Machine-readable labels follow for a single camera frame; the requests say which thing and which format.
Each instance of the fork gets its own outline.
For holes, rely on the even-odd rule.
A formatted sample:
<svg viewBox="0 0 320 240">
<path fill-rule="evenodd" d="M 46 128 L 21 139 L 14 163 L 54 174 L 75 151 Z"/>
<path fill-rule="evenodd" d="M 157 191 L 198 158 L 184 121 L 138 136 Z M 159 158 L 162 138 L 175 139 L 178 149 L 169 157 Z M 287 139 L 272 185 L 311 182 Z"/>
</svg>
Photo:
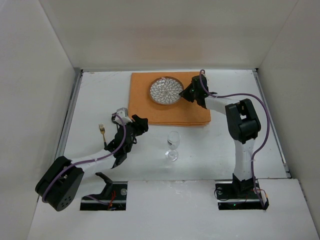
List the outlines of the fork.
<svg viewBox="0 0 320 240">
<path fill-rule="evenodd" d="M 104 142 L 104 149 L 106 150 L 107 148 L 107 143 L 106 143 L 106 139 L 105 139 L 105 127 L 102 123 L 99 124 L 99 130 L 100 130 L 100 133 L 102 134 L 103 136 L 103 142 Z"/>
</svg>

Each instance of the white floor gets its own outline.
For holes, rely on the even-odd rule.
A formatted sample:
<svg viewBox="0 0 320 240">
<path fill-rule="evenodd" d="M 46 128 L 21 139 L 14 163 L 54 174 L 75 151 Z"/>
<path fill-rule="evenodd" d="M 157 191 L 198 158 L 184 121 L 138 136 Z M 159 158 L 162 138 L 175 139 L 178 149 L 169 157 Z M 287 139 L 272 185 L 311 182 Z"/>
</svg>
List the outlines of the white floor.
<svg viewBox="0 0 320 240">
<path fill-rule="evenodd" d="M 261 179 L 263 210 L 218 210 L 215 182 L 129 181 L 126 211 L 61 212 L 39 201 L 28 240 L 318 240 L 296 179 Z"/>
<path fill-rule="evenodd" d="M 103 148 L 98 129 L 100 123 L 106 128 L 107 142 L 114 138 L 116 126 L 110 120 L 111 114 L 121 107 L 128 107 L 131 73 L 83 74 L 64 152 L 67 158 L 84 157 Z M 206 76 L 211 92 L 260 96 L 251 70 L 206 69 Z M 261 131 L 255 143 L 255 148 L 258 148 L 265 138 L 266 116 L 259 103 L 255 99 L 252 102 L 261 122 Z M 137 138 L 137 144 L 127 160 L 104 173 L 114 181 L 231 179 L 235 167 L 235 145 L 228 132 L 226 116 L 211 111 L 211 118 L 211 123 L 204 127 L 150 125 L 149 131 Z M 179 159 L 169 163 L 165 152 L 168 150 L 167 134 L 172 130 L 180 133 L 181 142 L 177 149 Z M 266 146 L 256 155 L 254 165 L 257 178 L 287 178 L 272 131 Z"/>
</svg>

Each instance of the orange placemat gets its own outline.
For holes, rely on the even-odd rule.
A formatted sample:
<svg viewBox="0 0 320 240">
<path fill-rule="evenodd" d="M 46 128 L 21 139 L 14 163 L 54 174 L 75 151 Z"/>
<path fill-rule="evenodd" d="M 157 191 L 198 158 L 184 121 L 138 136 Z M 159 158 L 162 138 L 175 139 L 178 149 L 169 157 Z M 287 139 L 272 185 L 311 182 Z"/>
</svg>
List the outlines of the orange placemat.
<svg viewBox="0 0 320 240">
<path fill-rule="evenodd" d="M 191 83 L 192 77 L 199 72 L 143 72 L 131 74 L 129 116 L 148 118 L 149 124 L 174 126 L 203 126 L 211 121 L 210 110 L 204 109 L 196 102 L 180 99 L 171 105 L 154 102 L 149 95 L 151 83 L 160 77 L 174 77 L 184 86 Z"/>
</svg>

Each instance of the decorative plate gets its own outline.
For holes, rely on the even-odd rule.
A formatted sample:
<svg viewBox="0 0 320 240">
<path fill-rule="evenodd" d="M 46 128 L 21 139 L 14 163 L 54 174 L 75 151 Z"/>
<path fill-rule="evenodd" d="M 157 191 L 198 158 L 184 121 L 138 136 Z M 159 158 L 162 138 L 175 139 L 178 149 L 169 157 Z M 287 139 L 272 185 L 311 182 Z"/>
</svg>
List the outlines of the decorative plate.
<svg viewBox="0 0 320 240">
<path fill-rule="evenodd" d="M 179 93 L 184 89 L 182 83 L 171 76 L 157 78 L 151 83 L 149 94 L 157 104 L 170 105 L 180 100 Z"/>
</svg>

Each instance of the rectangular cutout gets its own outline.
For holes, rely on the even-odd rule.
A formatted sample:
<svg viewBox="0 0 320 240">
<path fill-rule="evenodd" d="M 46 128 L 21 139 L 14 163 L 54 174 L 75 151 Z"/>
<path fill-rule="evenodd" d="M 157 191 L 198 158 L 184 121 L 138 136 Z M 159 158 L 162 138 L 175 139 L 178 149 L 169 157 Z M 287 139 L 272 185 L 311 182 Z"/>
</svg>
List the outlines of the rectangular cutout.
<svg viewBox="0 0 320 240">
<path fill-rule="evenodd" d="M 94 196 L 104 204 L 85 196 L 81 199 L 80 211 L 125 211 L 127 206 L 127 191 L 128 182 L 113 182 L 111 192 L 108 196 Z"/>
</svg>

